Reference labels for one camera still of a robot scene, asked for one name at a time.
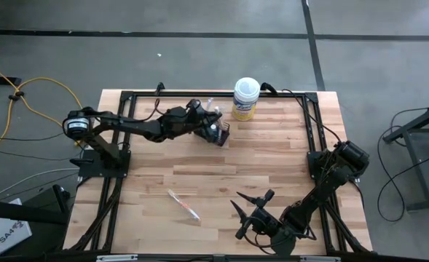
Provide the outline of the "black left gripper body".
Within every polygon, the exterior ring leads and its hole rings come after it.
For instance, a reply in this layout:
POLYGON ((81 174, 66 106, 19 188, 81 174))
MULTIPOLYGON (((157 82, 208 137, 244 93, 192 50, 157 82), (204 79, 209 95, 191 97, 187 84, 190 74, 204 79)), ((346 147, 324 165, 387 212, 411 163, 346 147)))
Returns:
POLYGON ((201 102, 195 99, 191 99, 185 108, 178 106, 168 109, 157 121, 160 124, 158 142, 173 140, 205 126, 201 102))

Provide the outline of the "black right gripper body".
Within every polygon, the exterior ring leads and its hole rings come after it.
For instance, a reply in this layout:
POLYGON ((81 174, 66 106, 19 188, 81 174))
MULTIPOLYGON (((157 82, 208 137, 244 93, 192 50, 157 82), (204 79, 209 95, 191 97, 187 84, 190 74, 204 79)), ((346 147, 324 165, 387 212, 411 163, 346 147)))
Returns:
POLYGON ((278 232, 282 223, 272 214, 267 212, 264 207, 273 198, 275 192, 269 189, 264 196, 259 196, 261 200, 255 206, 253 212, 248 216, 245 223, 241 223, 235 237, 237 239, 246 238, 247 230, 252 226, 252 230, 257 234, 274 237, 278 232))

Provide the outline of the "yellow Lysol wipes canister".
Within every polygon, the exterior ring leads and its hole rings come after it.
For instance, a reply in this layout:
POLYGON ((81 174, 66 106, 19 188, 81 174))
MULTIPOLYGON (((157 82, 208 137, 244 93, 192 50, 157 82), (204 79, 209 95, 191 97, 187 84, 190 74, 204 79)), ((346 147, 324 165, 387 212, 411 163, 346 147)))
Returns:
POLYGON ((259 99, 260 84, 251 77, 239 79, 234 87, 232 115, 239 121, 248 121, 254 115, 259 99))

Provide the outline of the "black stand with bar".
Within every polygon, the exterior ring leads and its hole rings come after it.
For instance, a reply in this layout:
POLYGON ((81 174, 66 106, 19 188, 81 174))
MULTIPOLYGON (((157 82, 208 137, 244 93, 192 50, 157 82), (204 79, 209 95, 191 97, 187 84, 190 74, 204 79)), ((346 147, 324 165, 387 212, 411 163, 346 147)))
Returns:
POLYGON ((68 191, 54 185, 22 205, 0 202, 0 218, 65 225, 70 213, 67 205, 70 198, 68 191))

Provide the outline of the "white printed cardboard box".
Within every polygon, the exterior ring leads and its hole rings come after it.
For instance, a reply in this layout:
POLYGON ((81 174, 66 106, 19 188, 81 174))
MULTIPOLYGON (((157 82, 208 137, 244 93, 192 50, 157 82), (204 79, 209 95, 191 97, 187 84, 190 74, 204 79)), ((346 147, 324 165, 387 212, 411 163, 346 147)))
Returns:
POLYGON ((27 221, 0 218, 0 255, 32 235, 27 221))

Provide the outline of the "black aluminium table frame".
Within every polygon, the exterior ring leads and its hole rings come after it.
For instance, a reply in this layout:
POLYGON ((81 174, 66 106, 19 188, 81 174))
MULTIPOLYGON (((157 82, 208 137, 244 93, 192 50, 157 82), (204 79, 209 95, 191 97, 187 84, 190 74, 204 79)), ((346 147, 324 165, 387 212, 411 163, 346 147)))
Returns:
POLYGON ((316 125, 304 118, 291 97, 260 98, 252 120, 239 122, 231 115, 233 99, 220 91, 167 90, 160 109, 185 106, 198 98, 224 106, 230 125, 222 147, 195 135, 163 143, 140 136, 129 140, 130 170, 122 183, 117 208, 113 253, 223 253, 256 255, 259 250, 236 239, 239 217, 231 204, 244 211, 253 205, 237 192, 259 197, 275 192, 267 210, 279 216, 314 186, 308 173, 307 153, 333 146, 346 138, 335 92, 319 92, 309 110, 319 111, 327 126, 319 136, 316 125), (173 190, 201 218, 196 221, 169 194, 173 190))

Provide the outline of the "silver metal bracket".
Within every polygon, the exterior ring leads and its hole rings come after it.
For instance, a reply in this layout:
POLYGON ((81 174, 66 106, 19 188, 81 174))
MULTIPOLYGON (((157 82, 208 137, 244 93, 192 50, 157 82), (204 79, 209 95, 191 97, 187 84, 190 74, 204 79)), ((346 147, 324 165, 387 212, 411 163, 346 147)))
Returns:
POLYGON ((304 255, 299 262, 341 262, 341 258, 332 256, 304 255))
POLYGON ((95 262, 136 262, 138 255, 126 254, 126 255, 99 255, 95 262))

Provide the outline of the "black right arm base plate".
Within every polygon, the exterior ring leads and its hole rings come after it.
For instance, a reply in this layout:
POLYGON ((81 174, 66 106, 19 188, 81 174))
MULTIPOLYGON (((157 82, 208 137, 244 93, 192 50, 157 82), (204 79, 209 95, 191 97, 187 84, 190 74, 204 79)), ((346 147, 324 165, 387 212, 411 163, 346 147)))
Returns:
POLYGON ((347 180, 355 180, 368 164, 365 154, 337 149, 310 152, 307 161, 311 177, 319 182, 336 172, 342 173, 347 180))

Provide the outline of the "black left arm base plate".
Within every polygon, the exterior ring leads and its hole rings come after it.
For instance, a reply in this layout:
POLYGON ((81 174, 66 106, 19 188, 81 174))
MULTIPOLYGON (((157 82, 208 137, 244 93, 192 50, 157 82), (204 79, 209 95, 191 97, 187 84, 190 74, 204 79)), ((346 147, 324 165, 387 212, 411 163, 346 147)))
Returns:
POLYGON ((94 150, 85 150, 80 158, 70 159, 70 163, 79 168, 83 178, 125 178, 130 165, 130 151, 119 151, 119 160, 103 160, 94 150))

